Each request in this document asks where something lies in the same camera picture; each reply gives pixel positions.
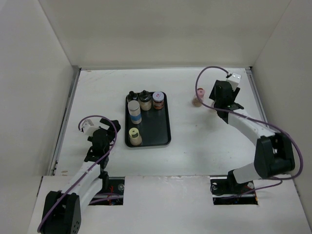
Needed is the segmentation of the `pink-cap pepper shaker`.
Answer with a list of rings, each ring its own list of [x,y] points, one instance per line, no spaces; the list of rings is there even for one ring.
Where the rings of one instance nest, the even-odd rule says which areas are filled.
[[[205,95],[205,90],[203,88],[198,88],[197,93],[194,95],[192,99],[193,106],[200,107],[202,105],[204,95]]]

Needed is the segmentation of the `yellow-cap cream bottle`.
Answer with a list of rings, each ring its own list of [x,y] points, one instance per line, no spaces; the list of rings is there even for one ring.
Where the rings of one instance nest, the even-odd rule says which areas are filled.
[[[138,128],[131,128],[129,130],[129,138],[130,138],[130,143],[133,146],[138,146],[142,143],[142,137],[139,133]]]

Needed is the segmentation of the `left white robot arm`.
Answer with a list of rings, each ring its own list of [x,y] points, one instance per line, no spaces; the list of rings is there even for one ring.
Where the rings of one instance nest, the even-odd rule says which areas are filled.
[[[81,227],[81,216],[96,194],[109,190],[108,175],[105,168],[109,154],[115,146],[117,134],[121,129],[118,120],[100,116],[100,123],[107,129],[96,127],[91,116],[83,118],[78,129],[88,136],[91,146],[75,176],[58,191],[50,191],[46,198],[39,234],[77,234]]]

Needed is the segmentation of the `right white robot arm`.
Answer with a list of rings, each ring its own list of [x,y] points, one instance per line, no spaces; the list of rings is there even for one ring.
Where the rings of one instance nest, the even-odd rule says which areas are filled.
[[[229,171],[226,187],[232,193],[239,192],[244,183],[267,179],[287,173],[295,168],[290,139],[281,132],[249,120],[243,106],[235,102],[239,88],[233,89],[228,81],[217,80],[209,96],[214,101],[217,115],[235,127],[255,146],[254,161],[241,168]]]

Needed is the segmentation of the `black-cap pale spice bottle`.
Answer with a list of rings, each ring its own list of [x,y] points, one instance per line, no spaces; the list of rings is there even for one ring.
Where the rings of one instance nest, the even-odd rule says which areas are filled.
[[[143,90],[142,92],[139,93],[138,97],[141,109],[143,111],[149,111],[152,107],[151,93],[146,90]]]

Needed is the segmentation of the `black-cap brown spice bottle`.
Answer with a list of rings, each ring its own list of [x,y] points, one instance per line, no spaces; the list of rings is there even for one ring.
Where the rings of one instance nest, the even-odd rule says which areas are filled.
[[[127,102],[130,102],[132,100],[138,101],[138,94],[135,93],[134,91],[130,91],[129,94],[127,95]]]

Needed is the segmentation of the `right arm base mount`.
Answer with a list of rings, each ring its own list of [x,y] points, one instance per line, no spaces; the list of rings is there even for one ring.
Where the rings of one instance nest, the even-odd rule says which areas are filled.
[[[227,175],[210,177],[214,205],[257,205],[254,180],[260,176],[252,164],[234,169]]]

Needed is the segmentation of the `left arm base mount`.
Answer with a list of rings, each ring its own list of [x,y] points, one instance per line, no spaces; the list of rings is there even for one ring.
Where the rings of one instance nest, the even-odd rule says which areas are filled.
[[[90,205],[123,205],[125,177],[108,177],[103,180],[103,188],[91,200]]]

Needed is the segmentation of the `dark-cap beige spice bottle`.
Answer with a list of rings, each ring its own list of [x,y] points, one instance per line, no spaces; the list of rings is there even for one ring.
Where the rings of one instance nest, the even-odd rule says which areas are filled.
[[[217,111],[215,109],[209,108],[209,112],[212,114],[217,114]]]

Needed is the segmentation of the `clear-lid blue-label bottle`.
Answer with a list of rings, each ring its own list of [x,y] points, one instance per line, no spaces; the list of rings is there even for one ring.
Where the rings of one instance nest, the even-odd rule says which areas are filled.
[[[128,111],[130,115],[131,122],[133,124],[140,124],[142,121],[140,104],[136,100],[131,100],[128,103]]]

